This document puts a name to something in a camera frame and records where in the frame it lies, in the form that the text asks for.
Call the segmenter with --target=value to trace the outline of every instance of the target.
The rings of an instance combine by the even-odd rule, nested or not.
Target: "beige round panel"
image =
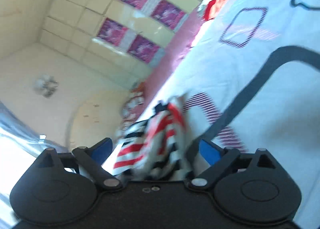
[[[91,147],[106,137],[114,141],[121,123],[120,111],[128,94],[128,91],[102,91],[85,101],[71,122],[70,150]]]

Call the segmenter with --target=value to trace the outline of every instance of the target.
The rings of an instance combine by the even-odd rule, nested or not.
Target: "beige wall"
[[[51,0],[0,0],[0,58],[37,40]]]
[[[61,145],[68,145],[70,121],[83,102],[99,91],[124,90],[39,43],[0,63],[0,100],[36,132]],[[42,74],[52,75],[59,82],[58,90],[49,99],[33,90],[33,82]]]
[[[199,3],[198,0],[169,1],[187,13]],[[162,48],[174,36],[160,22],[119,0],[53,0],[44,19],[40,42],[129,89],[138,80],[147,78],[152,68],[109,43],[94,42],[106,17]]]

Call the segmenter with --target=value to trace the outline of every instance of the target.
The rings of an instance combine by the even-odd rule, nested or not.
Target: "striped cloth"
[[[114,175],[134,180],[182,180],[191,171],[185,158],[186,127],[182,103],[169,100],[149,120],[133,124],[119,143],[123,143],[114,164]]]

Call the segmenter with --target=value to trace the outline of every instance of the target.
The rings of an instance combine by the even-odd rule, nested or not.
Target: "pink stripe pattern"
[[[221,113],[206,93],[201,92],[188,99],[183,108],[183,113],[186,113],[190,108],[195,106],[198,106],[203,110],[210,124],[213,124],[221,116]],[[224,147],[236,148],[242,153],[247,152],[246,147],[230,126],[226,126],[221,130],[218,134],[218,138]]]

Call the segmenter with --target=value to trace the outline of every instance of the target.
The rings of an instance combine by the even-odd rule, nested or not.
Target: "bed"
[[[247,102],[213,142],[267,148],[300,187],[295,221],[308,229],[320,226],[318,7],[320,0],[229,0],[140,116],[183,95],[189,143],[245,89],[240,101]]]

